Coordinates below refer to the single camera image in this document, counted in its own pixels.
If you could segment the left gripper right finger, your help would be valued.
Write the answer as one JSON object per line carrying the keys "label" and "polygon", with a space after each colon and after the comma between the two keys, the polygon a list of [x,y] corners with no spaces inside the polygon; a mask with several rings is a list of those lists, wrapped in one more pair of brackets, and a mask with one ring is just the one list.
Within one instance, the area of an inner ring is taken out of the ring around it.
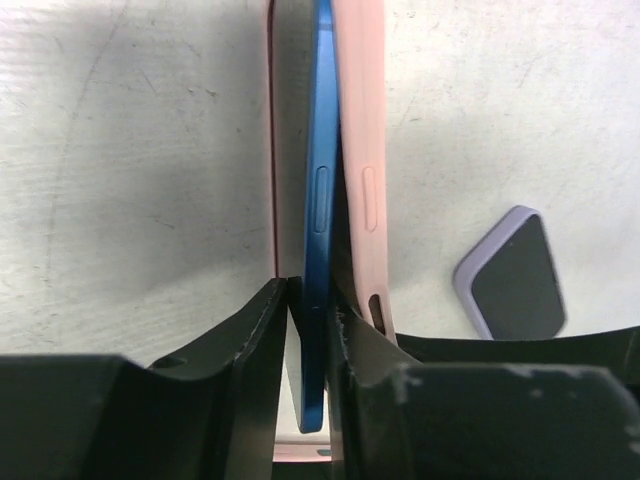
{"label": "left gripper right finger", "polygon": [[635,479],[639,331],[544,341],[390,341],[327,320],[337,479]]}

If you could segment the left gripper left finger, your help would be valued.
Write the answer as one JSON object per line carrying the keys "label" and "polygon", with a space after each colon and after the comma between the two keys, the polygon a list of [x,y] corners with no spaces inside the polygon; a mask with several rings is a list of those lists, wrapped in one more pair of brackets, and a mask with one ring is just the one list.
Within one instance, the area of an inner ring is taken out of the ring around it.
{"label": "left gripper left finger", "polygon": [[267,479],[287,283],[142,367],[119,355],[1,359],[5,479]]}

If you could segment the black phone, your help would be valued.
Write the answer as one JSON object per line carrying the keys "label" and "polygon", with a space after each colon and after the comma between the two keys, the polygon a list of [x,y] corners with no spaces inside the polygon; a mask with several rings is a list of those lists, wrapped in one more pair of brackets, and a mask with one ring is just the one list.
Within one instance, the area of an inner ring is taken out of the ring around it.
{"label": "black phone", "polygon": [[491,337],[550,339],[565,311],[541,218],[529,216],[482,266],[471,292]]}

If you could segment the blue phone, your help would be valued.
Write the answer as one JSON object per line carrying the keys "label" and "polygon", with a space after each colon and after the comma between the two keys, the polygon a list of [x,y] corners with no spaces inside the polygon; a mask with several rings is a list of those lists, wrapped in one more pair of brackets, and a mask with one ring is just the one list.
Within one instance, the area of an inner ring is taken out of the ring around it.
{"label": "blue phone", "polygon": [[294,289],[294,332],[299,358],[289,374],[299,431],[321,430],[324,412],[324,322],[327,316],[337,159],[340,147],[339,93],[332,6],[315,1],[306,186],[304,258],[300,283]]}

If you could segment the lavender phone case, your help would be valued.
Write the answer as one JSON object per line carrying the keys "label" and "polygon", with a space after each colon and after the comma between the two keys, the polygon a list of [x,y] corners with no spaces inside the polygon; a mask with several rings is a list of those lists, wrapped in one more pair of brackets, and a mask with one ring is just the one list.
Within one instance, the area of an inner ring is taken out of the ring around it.
{"label": "lavender phone case", "polygon": [[[543,224],[545,235],[546,235],[544,222],[542,220],[542,216],[539,211],[523,205],[515,206],[512,209],[510,209],[497,222],[497,224],[469,251],[469,253],[459,262],[456,269],[454,270],[454,274],[453,274],[454,290],[463,307],[464,312],[466,313],[467,317],[472,322],[472,324],[476,327],[476,330],[479,336],[483,339],[495,340],[491,337],[487,324],[483,320],[481,313],[479,311],[479,308],[473,299],[472,292],[471,292],[471,284],[473,282],[475,275],[479,272],[482,266],[496,253],[500,244],[503,241],[509,239],[509,237],[518,228],[518,226],[521,225],[521,223],[524,222],[524,220],[526,220],[529,216],[533,214],[536,214],[541,218],[541,222]],[[552,261],[554,263],[550,245],[549,245],[549,251],[552,257]],[[560,292],[562,295],[562,289],[560,286],[557,271],[556,271],[556,276],[559,283]]]}

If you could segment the pink phone case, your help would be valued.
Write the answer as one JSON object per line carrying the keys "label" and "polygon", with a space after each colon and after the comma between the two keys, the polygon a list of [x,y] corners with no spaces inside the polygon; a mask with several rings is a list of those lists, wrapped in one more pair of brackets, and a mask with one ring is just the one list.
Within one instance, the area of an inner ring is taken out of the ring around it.
{"label": "pink phone case", "polygon": [[[304,203],[315,1],[267,5],[273,262],[277,276],[299,283],[304,258]],[[388,285],[385,152],[384,5],[329,1],[339,93],[340,147],[333,212],[330,295],[339,284],[361,317],[393,339]],[[290,305],[285,368],[299,358]],[[325,462],[321,431],[281,434],[278,462]]]}

